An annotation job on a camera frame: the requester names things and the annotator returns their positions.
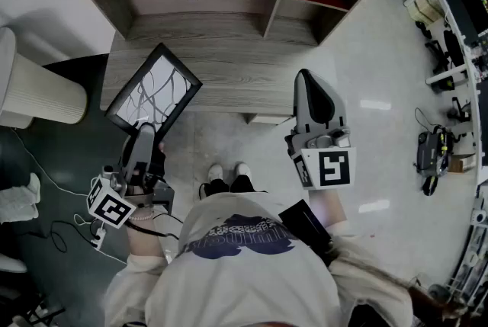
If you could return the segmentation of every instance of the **white cylindrical stool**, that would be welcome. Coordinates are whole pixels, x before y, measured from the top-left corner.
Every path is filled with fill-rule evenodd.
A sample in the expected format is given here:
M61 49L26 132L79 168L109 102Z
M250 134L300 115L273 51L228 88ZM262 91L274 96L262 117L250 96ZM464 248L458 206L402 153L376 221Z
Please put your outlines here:
M81 85L18 54L14 32L0 28L0 125L27 127L32 117L77 123L86 106Z

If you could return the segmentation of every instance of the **sleeve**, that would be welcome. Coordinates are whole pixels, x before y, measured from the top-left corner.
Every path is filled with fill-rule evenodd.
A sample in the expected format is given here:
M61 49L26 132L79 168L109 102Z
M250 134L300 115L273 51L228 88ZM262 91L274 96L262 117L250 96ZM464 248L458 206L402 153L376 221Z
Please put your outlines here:
M389 326L410 327L413 309L408 291L378 267L378 260L361 245L361 238L352 234L348 222L330 226L327 232L339 253L329 270L337 285L345 321L351 319L356 306L369 305Z
M129 255L105 294L105 327L146 325L146 301L167 265L163 257Z

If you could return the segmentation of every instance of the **hair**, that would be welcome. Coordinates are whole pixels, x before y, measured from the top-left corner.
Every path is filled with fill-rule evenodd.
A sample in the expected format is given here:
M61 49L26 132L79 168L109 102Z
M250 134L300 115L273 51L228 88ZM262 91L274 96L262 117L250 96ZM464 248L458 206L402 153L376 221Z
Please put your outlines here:
M403 281L379 268L365 264L358 259L340 255L337 260L373 274L405 289L412 299L413 314L425 327L486 327L486 316L473 316L465 304L455 300L440 303L419 285Z

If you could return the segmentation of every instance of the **foot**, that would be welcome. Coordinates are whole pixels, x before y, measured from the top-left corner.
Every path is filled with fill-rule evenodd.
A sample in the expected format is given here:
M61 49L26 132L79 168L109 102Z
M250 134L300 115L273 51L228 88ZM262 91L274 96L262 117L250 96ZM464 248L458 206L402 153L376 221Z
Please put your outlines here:
M246 163L239 163L236 166L236 178L239 177L240 175L247 175L249 177L249 180L252 181L251 169Z
M208 170L208 181L212 182L216 179L223 179L223 169L221 165L212 165Z

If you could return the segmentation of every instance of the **cardboard box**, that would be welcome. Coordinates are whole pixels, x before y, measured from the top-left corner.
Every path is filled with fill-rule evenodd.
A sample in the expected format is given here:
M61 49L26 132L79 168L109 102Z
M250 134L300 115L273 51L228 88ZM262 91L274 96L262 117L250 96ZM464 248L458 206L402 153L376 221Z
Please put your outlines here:
M439 0L415 0L407 10L414 21L423 22L426 26L444 18Z
M471 155L452 155L449 161L448 172L450 174L464 174L470 171L475 165L474 154Z

